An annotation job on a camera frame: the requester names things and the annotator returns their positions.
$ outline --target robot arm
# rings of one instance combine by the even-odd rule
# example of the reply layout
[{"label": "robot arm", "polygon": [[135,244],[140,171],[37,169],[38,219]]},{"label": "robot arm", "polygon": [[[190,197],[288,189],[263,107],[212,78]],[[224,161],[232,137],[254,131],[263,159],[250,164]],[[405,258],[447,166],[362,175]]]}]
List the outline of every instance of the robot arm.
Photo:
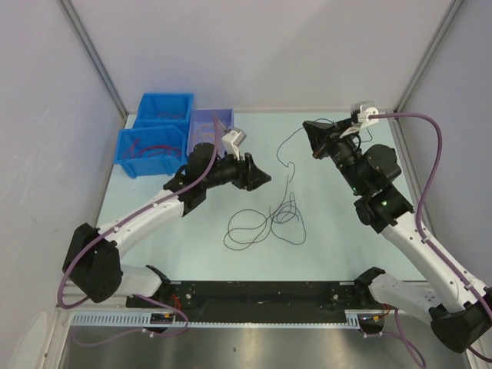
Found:
[{"label": "robot arm", "polygon": [[466,271],[424,225],[427,237],[422,240],[414,209],[392,184],[401,173],[395,150],[373,145],[362,152],[358,132],[374,124],[376,120],[369,116],[376,114],[374,104],[365,102],[354,106],[351,117],[343,121],[334,124],[305,121],[303,126],[314,158],[330,157],[354,195],[360,197],[354,203],[360,221],[399,248],[434,290],[406,284],[379,268],[364,272],[356,279],[356,287],[362,294],[366,293],[367,299],[390,304],[418,317],[431,326],[448,348],[464,352],[490,328],[490,319],[470,291],[470,285],[465,285],[425,241],[432,239],[436,249],[466,274],[489,306],[492,306],[492,290]]},{"label": "robot arm", "polygon": [[212,144],[196,145],[188,163],[152,199],[130,214],[100,228],[89,224],[78,227],[63,264],[64,273],[89,243],[100,238],[74,265],[70,279],[75,285],[94,302],[104,301],[113,294],[152,296],[167,281],[165,275],[152,266],[136,268],[121,265],[120,260],[150,233],[193,211],[205,200],[208,189],[231,182],[240,189],[253,191],[269,182],[271,177],[256,167],[251,154],[239,155],[238,146],[245,137],[237,128],[226,131],[222,138],[226,155],[214,158],[211,170],[193,188],[175,195],[205,172],[214,154]]}]

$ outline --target table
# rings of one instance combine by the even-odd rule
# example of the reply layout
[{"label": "table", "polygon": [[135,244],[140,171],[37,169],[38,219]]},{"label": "table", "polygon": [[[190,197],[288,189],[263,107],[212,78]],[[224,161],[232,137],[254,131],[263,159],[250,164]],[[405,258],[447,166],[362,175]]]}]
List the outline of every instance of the table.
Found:
[{"label": "table", "polygon": [[[304,120],[340,120],[348,113],[243,113],[234,115],[234,124],[246,131],[241,146],[250,152],[257,166],[272,181],[253,192],[231,184],[213,188],[207,200],[186,217],[165,225],[135,246],[123,262],[154,265],[176,281],[350,281],[368,268],[378,266],[406,281],[421,281],[418,270],[382,236],[359,222],[353,203],[356,198],[330,159],[314,160],[306,134],[299,131],[280,153],[283,161],[296,164],[289,191],[296,196],[307,232],[306,241],[292,245],[272,235],[244,251],[230,251],[223,237],[230,217],[243,208],[268,213],[276,208],[285,191],[290,168],[275,157],[279,144]],[[128,118],[126,128],[135,116]],[[374,143],[394,147],[387,121],[370,128]],[[362,139],[369,139],[367,131]],[[102,205],[99,224],[112,221],[146,202],[170,177],[156,175],[129,178],[119,165],[112,169]],[[410,199],[402,174],[395,185]],[[260,218],[246,214],[235,224],[258,225]],[[276,228],[284,237],[301,240],[302,226],[292,221]]]}]

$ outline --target black cord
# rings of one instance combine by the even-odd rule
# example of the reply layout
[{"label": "black cord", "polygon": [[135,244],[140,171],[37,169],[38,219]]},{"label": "black cord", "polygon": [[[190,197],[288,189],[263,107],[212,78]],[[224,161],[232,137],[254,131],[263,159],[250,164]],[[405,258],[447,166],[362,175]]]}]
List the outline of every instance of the black cord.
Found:
[{"label": "black cord", "polygon": [[[294,137],[294,135],[296,133],[298,133],[299,131],[302,131],[303,129],[304,128],[299,128],[296,131],[294,131],[289,137],[287,137],[278,146],[278,149],[277,149],[277,153],[276,153],[277,160],[283,166],[285,166],[286,168],[292,167],[292,175],[290,175],[290,176],[288,175],[287,176],[287,180],[286,180],[286,184],[285,184],[285,193],[284,193],[284,197],[282,198],[282,201],[281,201],[280,205],[278,205],[278,207],[274,211],[272,211],[271,210],[271,207],[270,207],[269,210],[268,210],[268,216],[265,215],[265,214],[263,214],[263,213],[261,213],[258,210],[255,210],[255,209],[242,209],[242,210],[237,211],[236,213],[234,213],[232,215],[232,217],[229,219],[229,222],[228,222],[228,231],[224,235],[224,246],[226,248],[228,248],[229,250],[232,250],[232,251],[243,251],[243,250],[246,250],[252,244],[258,244],[258,243],[266,240],[267,237],[270,235],[270,233],[272,233],[276,238],[278,238],[280,240],[283,240],[283,241],[286,241],[289,244],[299,245],[299,244],[303,244],[306,241],[306,237],[308,236],[308,233],[306,232],[306,227],[304,225],[304,219],[302,218],[302,214],[301,214],[301,212],[299,211],[299,209],[297,207],[297,202],[296,202],[296,199],[295,199],[294,192],[292,192],[292,191],[289,192],[288,191],[289,184],[292,182],[292,180],[294,179],[294,176],[295,176],[295,163],[292,162],[292,161],[289,161],[286,164],[285,162],[283,162],[281,160],[281,158],[279,156],[279,153],[280,153],[280,150],[282,149],[282,146],[286,142],[288,142],[292,137]],[[258,214],[258,215],[260,215],[263,218],[263,221],[261,222],[261,224],[259,224],[256,227],[232,228],[231,227],[231,223],[234,220],[234,218],[236,218],[239,214],[243,214],[245,212],[252,212],[254,214]],[[279,225],[287,224],[289,221],[293,221],[293,220],[301,223],[301,225],[302,225],[302,230],[303,230],[304,236],[302,238],[302,241],[300,241],[300,242],[295,242],[295,241],[289,240],[287,238],[283,238],[280,235],[278,235],[277,233],[275,233],[274,226],[276,224],[279,224]],[[239,240],[235,239],[233,237],[233,234],[232,234],[235,231],[254,231],[254,230],[260,230],[260,231],[253,238],[253,241],[239,241]],[[244,245],[244,247],[242,247],[242,248],[233,248],[230,245],[228,245],[228,243],[227,243],[228,240],[232,241],[235,244]]]}]

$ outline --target blue bin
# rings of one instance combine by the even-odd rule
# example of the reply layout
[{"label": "blue bin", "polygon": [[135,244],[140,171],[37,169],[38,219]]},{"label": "blue bin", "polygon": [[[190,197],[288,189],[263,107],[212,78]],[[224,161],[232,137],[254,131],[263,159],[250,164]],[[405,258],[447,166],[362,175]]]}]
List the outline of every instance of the blue bin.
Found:
[{"label": "blue bin", "polygon": [[187,162],[187,135],[172,126],[122,129],[116,144],[115,164],[131,178],[173,175]]},{"label": "blue bin", "polygon": [[144,94],[133,127],[174,125],[187,135],[192,108],[193,94]]},{"label": "blue bin", "polygon": [[[194,110],[191,112],[190,131],[188,135],[187,154],[193,151],[196,144],[201,142],[214,143],[214,113],[226,128],[234,127],[234,112],[232,109],[215,109],[215,110]],[[225,149],[223,144],[219,147],[219,153],[222,155]]]}]

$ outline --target red wire in bin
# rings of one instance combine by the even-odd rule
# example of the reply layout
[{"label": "red wire in bin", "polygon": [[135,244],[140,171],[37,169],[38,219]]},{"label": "red wire in bin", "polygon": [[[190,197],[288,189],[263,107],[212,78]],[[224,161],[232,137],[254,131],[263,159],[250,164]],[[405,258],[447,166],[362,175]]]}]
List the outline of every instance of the red wire in bin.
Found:
[{"label": "red wire in bin", "polygon": [[130,154],[130,157],[132,159],[141,158],[145,152],[154,151],[154,150],[160,150],[160,151],[156,151],[148,154],[147,158],[150,158],[151,156],[158,156],[158,155],[172,155],[175,156],[176,158],[179,158],[181,156],[181,150],[179,148],[175,148],[169,145],[148,146],[135,153],[135,148],[139,142],[140,142],[140,138],[137,138],[135,141],[133,141],[133,144],[131,144],[130,148],[128,148],[128,150],[123,154],[123,159],[125,159],[128,156],[128,154]]}]

